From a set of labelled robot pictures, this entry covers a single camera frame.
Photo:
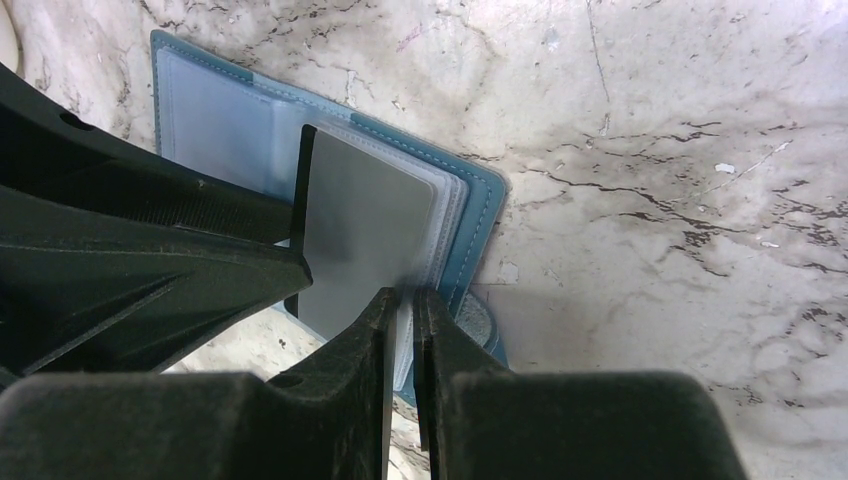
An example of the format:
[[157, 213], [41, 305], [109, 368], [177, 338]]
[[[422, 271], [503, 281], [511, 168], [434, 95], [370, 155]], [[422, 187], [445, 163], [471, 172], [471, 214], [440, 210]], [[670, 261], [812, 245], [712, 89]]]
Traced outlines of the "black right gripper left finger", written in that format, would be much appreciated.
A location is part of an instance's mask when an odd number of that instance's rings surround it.
[[398, 297], [269, 380], [38, 374], [1, 397], [5, 479], [382, 479]]

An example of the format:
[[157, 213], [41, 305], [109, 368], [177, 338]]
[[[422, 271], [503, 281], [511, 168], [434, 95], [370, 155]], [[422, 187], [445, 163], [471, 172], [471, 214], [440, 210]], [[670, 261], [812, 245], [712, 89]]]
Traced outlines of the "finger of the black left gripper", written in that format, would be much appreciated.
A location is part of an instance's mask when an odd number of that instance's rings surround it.
[[287, 248], [1, 191], [1, 384], [36, 373], [161, 372], [307, 288]]
[[80, 120], [1, 70], [1, 184], [131, 221], [264, 244], [290, 236], [286, 202], [183, 167]]

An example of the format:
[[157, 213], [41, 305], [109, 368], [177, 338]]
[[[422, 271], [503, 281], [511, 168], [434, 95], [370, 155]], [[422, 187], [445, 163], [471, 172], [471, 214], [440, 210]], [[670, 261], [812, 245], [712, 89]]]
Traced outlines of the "grey silver credit card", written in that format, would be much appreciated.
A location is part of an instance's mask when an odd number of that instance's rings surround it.
[[383, 287], [406, 287], [420, 270], [436, 204], [432, 180], [394, 154], [343, 131], [301, 130], [291, 244], [313, 283], [293, 308], [319, 338], [346, 329]]

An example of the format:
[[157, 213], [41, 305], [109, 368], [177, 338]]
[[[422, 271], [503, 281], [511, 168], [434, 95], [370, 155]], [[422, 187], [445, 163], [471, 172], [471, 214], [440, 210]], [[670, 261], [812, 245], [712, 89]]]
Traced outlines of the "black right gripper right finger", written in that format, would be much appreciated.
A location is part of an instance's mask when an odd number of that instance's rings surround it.
[[670, 371], [519, 374], [412, 303], [421, 445], [435, 479], [742, 479], [707, 391]]

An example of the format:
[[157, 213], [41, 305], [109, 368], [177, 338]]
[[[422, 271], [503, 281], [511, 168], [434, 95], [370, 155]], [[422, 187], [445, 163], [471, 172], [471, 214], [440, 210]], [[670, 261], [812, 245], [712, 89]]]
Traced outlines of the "blue leather card holder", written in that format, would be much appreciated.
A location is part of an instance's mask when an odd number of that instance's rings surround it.
[[286, 245], [313, 283], [282, 307], [306, 330], [328, 341], [378, 289], [395, 288], [393, 387], [412, 400], [411, 300], [430, 287], [505, 360], [495, 321], [469, 293], [506, 198], [501, 175], [166, 32], [152, 33], [151, 48], [159, 155], [292, 207]]

